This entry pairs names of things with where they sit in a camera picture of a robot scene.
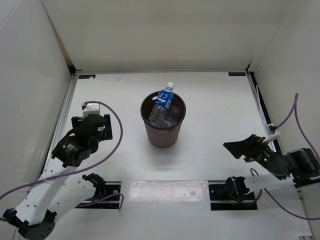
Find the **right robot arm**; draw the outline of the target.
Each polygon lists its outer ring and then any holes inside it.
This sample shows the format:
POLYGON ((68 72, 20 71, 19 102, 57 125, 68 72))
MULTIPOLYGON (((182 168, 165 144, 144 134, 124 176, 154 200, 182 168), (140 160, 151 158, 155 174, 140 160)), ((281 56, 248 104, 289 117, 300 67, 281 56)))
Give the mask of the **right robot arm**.
POLYGON ((316 183, 320 176, 320 162, 310 148, 301 148, 285 155, 273 151, 270 140, 255 134, 242 141, 225 142, 223 146, 236 159, 244 157, 246 163, 256 162, 269 174, 252 177, 229 177, 225 181, 224 193, 230 200, 242 202, 251 192, 264 188, 276 187, 278 179, 285 184, 290 180, 294 187, 316 183))

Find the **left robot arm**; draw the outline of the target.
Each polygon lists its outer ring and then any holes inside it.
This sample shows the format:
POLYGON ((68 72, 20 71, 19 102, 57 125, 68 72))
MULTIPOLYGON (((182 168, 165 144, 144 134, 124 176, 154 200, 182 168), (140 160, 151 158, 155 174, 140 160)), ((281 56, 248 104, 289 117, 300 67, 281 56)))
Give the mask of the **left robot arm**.
POLYGON ((72 129, 57 143, 51 160, 25 199, 15 208, 7 209, 3 218, 17 227, 27 240, 44 240, 57 221, 81 202, 105 195, 106 182, 95 173, 83 175, 71 186, 65 184, 82 161, 98 150, 99 143, 111 140, 111 119, 108 114, 73 117, 72 129))

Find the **clear bottle orange blue label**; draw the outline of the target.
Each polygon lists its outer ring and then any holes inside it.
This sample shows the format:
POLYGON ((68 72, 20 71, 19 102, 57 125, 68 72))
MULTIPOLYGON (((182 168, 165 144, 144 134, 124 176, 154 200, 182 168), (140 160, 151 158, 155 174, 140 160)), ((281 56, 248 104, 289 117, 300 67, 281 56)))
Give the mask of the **clear bottle orange blue label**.
POLYGON ((160 123, 160 127, 168 128, 175 125, 180 120, 182 114, 183 109, 181 107, 174 104, 171 105, 162 122, 160 123))

